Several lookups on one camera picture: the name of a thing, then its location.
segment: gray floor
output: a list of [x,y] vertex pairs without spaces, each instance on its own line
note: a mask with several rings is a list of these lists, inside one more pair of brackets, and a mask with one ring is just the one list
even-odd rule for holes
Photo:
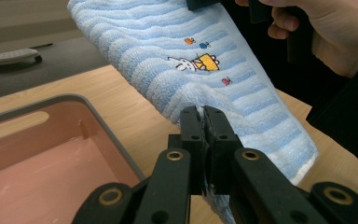
[[84,37],[35,49],[42,63],[29,60],[0,66],[0,97],[109,64]]

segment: black clothing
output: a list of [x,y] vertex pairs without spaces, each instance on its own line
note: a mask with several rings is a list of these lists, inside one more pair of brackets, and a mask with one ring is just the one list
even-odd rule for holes
[[352,79],[341,77],[315,57],[305,64],[288,63],[286,41],[267,34],[272,19],[251,24],[248,7],[228,0],[222,4],[272,84],[312,105],[307,121],[358,158],[358,74]]

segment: light blue towel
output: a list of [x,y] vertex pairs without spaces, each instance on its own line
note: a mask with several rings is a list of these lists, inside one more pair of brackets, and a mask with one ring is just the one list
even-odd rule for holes
[[[314,163],[316,146],[220,4],[192,12],[186,0],[71,0],[68,8],[85,37],[167,119],[178,124],[191,105],[220,108],[243,145],[264,151],[293,184]],[[233,222],[227,197],[211,203]]]

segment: blue striped towel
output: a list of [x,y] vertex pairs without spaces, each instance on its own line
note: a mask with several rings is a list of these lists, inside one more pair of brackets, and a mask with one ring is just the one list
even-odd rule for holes
[[[223,110],[245,147],[264,151],[297,184],[317,148],[289,112],[220,4],[189,11],[186,0],[71,0],[78,28],[167,119],[185,107]],[[232,222],[227,197],[214,209]]]

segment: person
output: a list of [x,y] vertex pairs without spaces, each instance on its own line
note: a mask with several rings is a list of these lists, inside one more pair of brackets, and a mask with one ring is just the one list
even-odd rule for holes
[[[358,158],[358,1],[259,1],[272,7],[272,22],[251,24],[238,6],[227,1],[223,5],[272,83],[311,105],[307,121]],[[249,0],[235,0],[235,4],[247,7]],[[284,61],[282,40],[301,25],[286,7],[303,9],[313,27],[314,58],[306,64]],[[262,37],[267,34],[272,40]]]

